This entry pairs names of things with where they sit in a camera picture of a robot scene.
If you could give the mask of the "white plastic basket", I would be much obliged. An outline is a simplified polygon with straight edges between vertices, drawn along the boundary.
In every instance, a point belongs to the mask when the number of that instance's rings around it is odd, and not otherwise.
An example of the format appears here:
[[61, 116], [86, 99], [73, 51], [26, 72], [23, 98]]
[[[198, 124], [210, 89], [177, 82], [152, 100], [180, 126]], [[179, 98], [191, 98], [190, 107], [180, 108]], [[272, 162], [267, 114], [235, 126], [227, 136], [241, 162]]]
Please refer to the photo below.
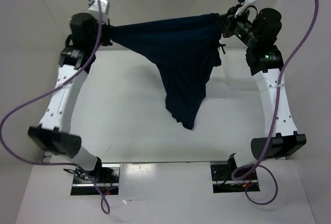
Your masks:
[[220, 43], [220, 57], [227, 82], [230, 85], [255, 87], [246, 62], [246, 45], [235, 36], [221, 38]]

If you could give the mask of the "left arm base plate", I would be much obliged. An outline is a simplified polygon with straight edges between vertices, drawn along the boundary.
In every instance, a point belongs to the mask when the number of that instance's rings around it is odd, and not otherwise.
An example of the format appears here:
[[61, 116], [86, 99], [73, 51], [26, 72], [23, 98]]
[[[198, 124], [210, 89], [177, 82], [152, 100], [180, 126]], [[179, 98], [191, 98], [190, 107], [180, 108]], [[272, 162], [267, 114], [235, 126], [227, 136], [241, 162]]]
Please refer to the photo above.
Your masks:
[[[103, 163], [101, 175], [93, 181], [103, 194], [118, 195], [120, 164]], [[73, 175], [71, 186], [71, 196], [89, 196], [98, 195], [97, 189], [88, 177], [78, 169], [63, 169], [65, 172]]]

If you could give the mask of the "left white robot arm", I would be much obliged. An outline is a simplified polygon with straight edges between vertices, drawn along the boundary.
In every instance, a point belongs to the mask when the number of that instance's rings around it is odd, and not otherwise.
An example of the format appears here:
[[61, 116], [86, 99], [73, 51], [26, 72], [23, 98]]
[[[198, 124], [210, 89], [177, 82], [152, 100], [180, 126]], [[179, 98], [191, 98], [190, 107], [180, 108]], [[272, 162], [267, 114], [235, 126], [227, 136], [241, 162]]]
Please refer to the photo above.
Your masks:
[[106, 14], [77, 13], [72, 16], [71, 34], [60, 53], [55, 92], [39, 124], [28, 129], [28, 136], [39, 148], [63, 156], [75, 165], [76, 173], [84, 174], [93, 183], [103, 177], [101, 159], [88, 152], [81, 137], [71, 134], [70, 130], [79, 92], [102, 42], [98, 31], [106, 21]]

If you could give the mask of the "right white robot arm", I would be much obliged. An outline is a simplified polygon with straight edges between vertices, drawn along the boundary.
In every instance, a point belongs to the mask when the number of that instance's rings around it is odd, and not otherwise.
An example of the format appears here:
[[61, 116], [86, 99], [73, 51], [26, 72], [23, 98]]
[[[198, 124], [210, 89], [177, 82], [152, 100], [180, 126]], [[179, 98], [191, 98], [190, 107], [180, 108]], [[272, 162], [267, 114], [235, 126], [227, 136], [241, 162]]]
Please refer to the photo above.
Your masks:
[[231, 155], [227, 173], [232, 179], [249, 172], [258, 161], [291, 156], [307, 142], [293, 121], [283, 79], [284, 62], [275, 45], [281, 14], [264, 8], [253, 21], [248, 17], [249, 10], [236, 5], [221, 16], [221, 23], [224, 38], [235, 36], [247, 46], [246, 62], [261, 97], [265, 136], [253, 138], [249, 149]]

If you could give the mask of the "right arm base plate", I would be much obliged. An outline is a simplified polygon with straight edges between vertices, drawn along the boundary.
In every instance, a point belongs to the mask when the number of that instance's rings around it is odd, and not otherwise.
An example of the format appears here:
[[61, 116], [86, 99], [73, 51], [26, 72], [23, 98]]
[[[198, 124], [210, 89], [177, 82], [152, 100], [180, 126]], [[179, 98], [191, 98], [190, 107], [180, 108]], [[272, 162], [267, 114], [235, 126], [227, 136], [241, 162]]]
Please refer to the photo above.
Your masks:
[[210, 171], [212, 175], [213, 193], [245, 192], [247, 187], [248, 192], [260, 191], [258, 177], [255, 172], [245, 180], [234, 181], [231, 178], [231, 173], [225, 161], [211, 162]]

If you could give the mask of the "navy blue shorts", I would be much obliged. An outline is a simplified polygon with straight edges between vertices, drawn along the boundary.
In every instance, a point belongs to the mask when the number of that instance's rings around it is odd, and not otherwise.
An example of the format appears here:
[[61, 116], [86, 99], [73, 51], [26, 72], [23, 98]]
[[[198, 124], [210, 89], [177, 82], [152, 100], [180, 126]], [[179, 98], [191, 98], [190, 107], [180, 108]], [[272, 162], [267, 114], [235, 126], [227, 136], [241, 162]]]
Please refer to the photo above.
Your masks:
[[111, 40], [156, 65], [166, 92], [165, 107], [192, 130], [213, 68], [221, 65], [218, 13], [111, 28]]

